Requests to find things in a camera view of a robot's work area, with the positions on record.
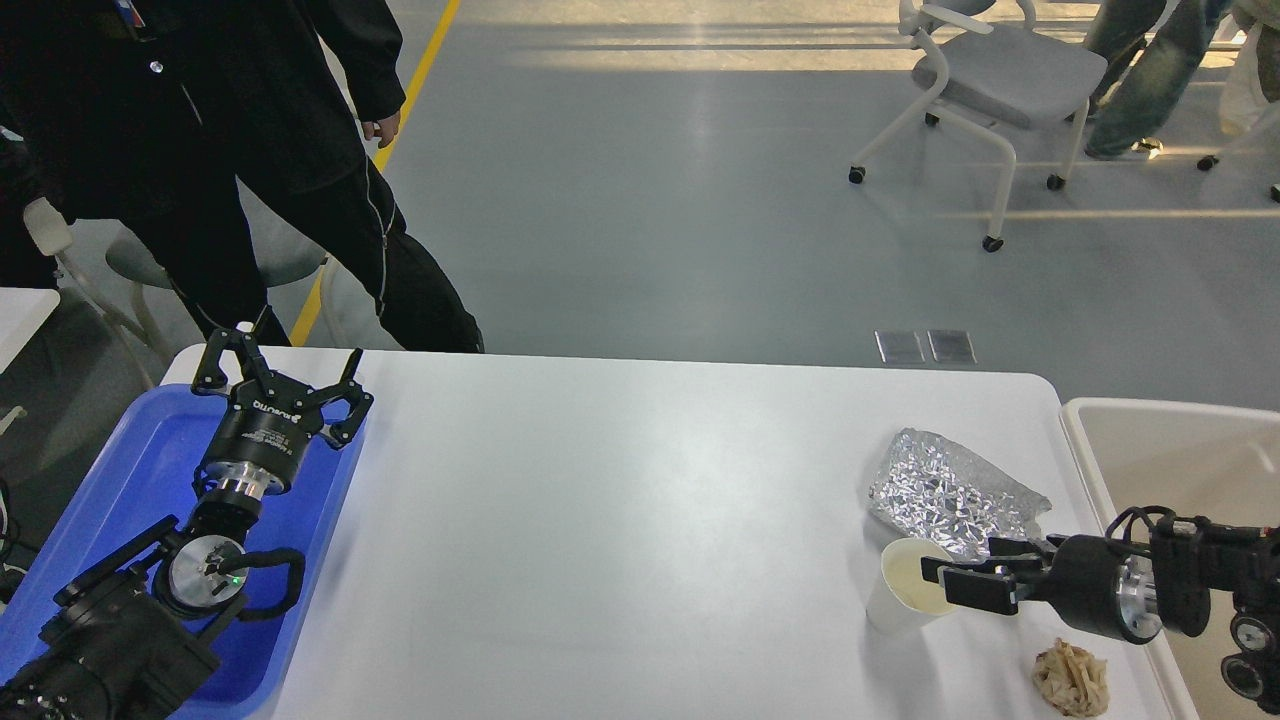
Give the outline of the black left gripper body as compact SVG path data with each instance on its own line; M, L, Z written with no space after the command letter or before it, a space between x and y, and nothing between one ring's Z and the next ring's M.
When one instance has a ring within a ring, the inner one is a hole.
M300 400L316 389L280 373L242 380L195 470L195 492L236 489L261 498L292 491L315 437L300 429Z

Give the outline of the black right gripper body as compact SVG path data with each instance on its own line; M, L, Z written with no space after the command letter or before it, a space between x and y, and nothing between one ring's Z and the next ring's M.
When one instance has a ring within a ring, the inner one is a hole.
M1039 598L1070 628L1133 644L1162 629L1155 565L1119 541L1070 536L1057 546Z

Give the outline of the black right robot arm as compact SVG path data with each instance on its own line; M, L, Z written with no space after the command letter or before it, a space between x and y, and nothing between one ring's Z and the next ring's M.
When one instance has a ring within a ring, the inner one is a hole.
M1165 506L1129 507L1103 536L991 537L979 562L923 559L916 575L950 603L1012 616L1048 603L1070 628L1132 644L1158 633L1204 633L1216 592L1231 597L1235 652L1226 687L1266 714L1279 710L1277 529L1183 518Z

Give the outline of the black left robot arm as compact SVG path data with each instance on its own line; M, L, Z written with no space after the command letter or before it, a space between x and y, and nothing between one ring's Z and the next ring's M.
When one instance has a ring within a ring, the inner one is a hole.
M242 719L300 635L374 398L214 332L125 413L3 615L5 719Z

